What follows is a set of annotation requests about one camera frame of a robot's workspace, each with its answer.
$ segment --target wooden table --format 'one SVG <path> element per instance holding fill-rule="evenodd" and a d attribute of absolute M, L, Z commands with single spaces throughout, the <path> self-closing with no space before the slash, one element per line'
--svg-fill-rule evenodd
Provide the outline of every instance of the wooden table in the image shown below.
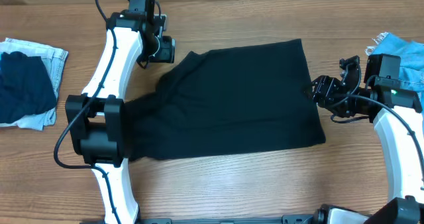
<path fill-rule="evenodd" d="M 125 4 L 104 5 L 120 11 Z M 177 41 L 176 63 L 190 51 L 302 38 L 312 78 L 338 76 L 339 58 L 360 55 L 372 38 L 390 31 L 424 42 L 424 0 L 263 0 L 164 3 L 166 34 Z M 97 182 L 87 170 L 54 163 L 53 147 L 67 125 L 64 102 L 87 85 L 105 45 L 95 5 L 0 7 L 0 37 L 41 42 L 70 52 L 58 115 L 43 132 L 0 130 L 0 223 L 78 223 L 101 219 Z M 134 69 L 128 95 L 154 90 L 170 70 Z M 374 213 L 387 200 L 380 142 L 367 121 L 334 124 L 319 109 L 327 143 L 256 154 L 131 164 L 132 188 L 142 216 L 194 219 L 277 217 L 311 213 L 322 203 Z M 60 158 L 81 164 L 66 137 Z"/>

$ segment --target dark blue cloth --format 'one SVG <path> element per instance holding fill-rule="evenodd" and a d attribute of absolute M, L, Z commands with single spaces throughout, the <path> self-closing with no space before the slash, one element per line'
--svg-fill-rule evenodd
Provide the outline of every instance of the dark blue cloth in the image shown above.
<path fill-rule="evenodd" d="M 52 82 L 41 57 L 22 52 L 0 59 L 0 123 L 44 113 L 56 106 Z"/>
<path fill-rule="evenodd" d="M 325 142 L 300 40 L 190 52 L 156 92 L 126 103 L 131 160 L 241 154 Z"/>

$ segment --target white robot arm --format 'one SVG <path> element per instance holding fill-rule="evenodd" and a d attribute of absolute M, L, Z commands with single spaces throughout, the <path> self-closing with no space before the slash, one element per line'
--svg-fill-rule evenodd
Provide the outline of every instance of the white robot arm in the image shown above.
<path fill-rule="evenodd" d="M 75 152 L 83 156 L 86 164 L 95 166 L 106 174 L 105 177 L 98 169 L 93 169 L 105 206 L 104 223 L 108 224 L 149 223 L 140 219 L 139 207 L 131 190 L 128 157 L 131 154 L 132 142 L 131 136 L 127 133 L 128 122 L 125 120 L 127 116 L 123 99 L 136 62 L 145 68 L 142 62 L 148 64 L 149 62 L 171 63 L 174 61 L 175 41 L 169 36 L 162 36 L 162 32 L 166 30 L 166 15 L 154 15 L 154 4 L 154 0 L 130 0 L 128 10 L 112 14 L 107 20 L 107 41 L 94 76 L 83 89 L 83 95 L 70 95 L 66 102 L 66 114 Z M 113 61 L 103 87 L 95 95 L 99 82 L 109 67 L 111 57 Z M 374 129 L 382 142 L 389 180 L 389 204 L 372 217 L 341 207 L 323 205 L 314 215 L 285 215 L 276 223 L 402 223 L 396 221 L 403 221 L 401 218 L 404 216 L 410 217 L 413 223 L 417 215 L 419 218 L 421 206 L 415 200 L 424 203 L 423 175 L 420 168 L 422 154 L 417 151 L 404 125 L 388 110 L 354 97 L 367 97 L 394 107 L 394 111 L 409 124 L 412 130 L 416 131 L 416 137 L 422 149 L 423 118 L 419 114 L 422 108 L 418 96 L 413 91 L 399 88 L 397 82 L 399 64 L 395 64 L 390 69 L 381 69 L 393 66 L 390 62 L 387 65 L 387 60 L 392 62 L 396 60 L 387 58 L 387 55 L 383 55 L 368 61 L 366 79 L 369 80 L 372 75 L 376 77 L 371 83 L 371 90 L 358 87 L 360 75 L 358 76 L 354 71 L 360 71 L 359 58 L 354 57 L 341 60 L 341 68 L 345 71 L 342 81 L 321 76 L 314 81 L 315 89 L 309 95 L 319 106 L 332 111 L 339 117 L 350 117 L 356 113 L 370 116 L 370 121 L 373 122 Z M 344 94 L 344 98 L 333 96 L 337 94 Z M 90 123 L 88 118 L 96 115 L 104 115 L 105 123 Z M 387 213 L 388 209 L 397 210 L 401 217 L 398 215 L 395 219 L 387 219 L 386 217 L 390 216 Z M 232 219 L 218 220 L 218 223 L 244 223 L 244 221 L 251 224 L 264 222 L 257 219 Z M 199 223 L 199 221 L 186 220 L 184 223 Z"/>
<path fill-rule="evenodd" d="M 160 9 L 159 15 L 154 14 L 155 0 L 129 1 L 128 10 L 113 13 L 106 21 L 105 49 L 83 95 L 70 95 L 66 101 L 74 150 L 84 157 L 86 164 L 96 167 L 92 170 L 99 182 L 107 224 L 140 221 L 138 204 L 131 190 L 128 157 L 132 142 L 123 106 L 134 64 L 146 68 L 149 63 L 172 63 L 175 52 L 175 40 L 162 36 L 166 30 L 166 15 L 162 15 Z M 88 120 L 96 115 L 104 115 L 105 123 Z"/>

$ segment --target light blue cloth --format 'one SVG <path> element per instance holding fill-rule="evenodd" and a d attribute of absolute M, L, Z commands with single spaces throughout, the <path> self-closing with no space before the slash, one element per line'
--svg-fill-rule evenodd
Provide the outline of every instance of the light blue cloth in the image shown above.
<path fill-rule="evenodd" d="M 35 42 L 27 42 L 12 38 L 6 38 L 0 42 L 0 53 L 22 52 L 27 56 L 40 56 L 46 66 L 47 73 L 52 80 L 53 91 L 56 99 L 59 97 L 59 87 L 62 81 L 62 72 L 68 52 Z M 19 128 L 42 131 L 45 125 L 53 125 L 56 122 L 56 108 L 39 115 L 25 115 L 11 124 L 0 123 L 0 127 L 18 126 Z"/>
<path fill-rule="evenodd" d="M 424 44 L 407 42 L 389 32 L 378 35 L 374 41 L 377 45 L 368 47 L 365 53 L 400 56 L 401 88 L 416 91 L 424 107 Z"/>

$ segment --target black clamp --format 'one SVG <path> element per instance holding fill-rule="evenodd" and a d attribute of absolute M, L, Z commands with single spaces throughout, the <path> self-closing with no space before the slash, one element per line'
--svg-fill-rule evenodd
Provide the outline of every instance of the black clamp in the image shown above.
<path fill-rule="evenodd" d="M 70 123 L 90 98 L 86 94 L 69 95 L 65 111 Z M 129 116 L 122 99 L 114 95 L 108 98 L 94 98 L 85 114 L 78 117 L 70 129 L 72 144 L 77 154 L 82 155 L 86 164 L 113 164 L 119 167 L 123 158 L 131 154 L 131 130 Z M 96 114 L 104 113 L 105 122 L 91 122 Z"/>
<path fill-rule="evenodd" d="M 399 56 L 387 54 L 369 56 L 364 82 L 371 89 L 358 87 L 353 93 L 354 87 L 359 82 L 358 72 L 355 72 L 359 68 L 359 57 L 340 59 L 339 66 L 343 70 L 341 80 L 330 76 L 319 76 L 312 82 L 312 89 L 308 87 L 305 93 L 318 106 L 328 109 L 338 117 L 349 118 L 356 114 L 363 114 L 369 116 L 371 123 L 381 107 L 362 99 L 345 99 L 344 95 L 360 95 L 390 108 L 401 106 L 421 113 L 423 108 L 417 92 L 400 88 L 398 80 L 400 62 Z"/>
<path fill-rule="evenodd" d="M 155 0 L 130 0 L 129 9 L 113 13 L 106 22 L 106 29 L 123 27 L 140 32 L 144 49 L 136 61 L 143 69 L 151 62 L 173 63 L 175 57 L 175 40 L 162 36 L 166 15 L 154 15 L 154 5 Z"/>

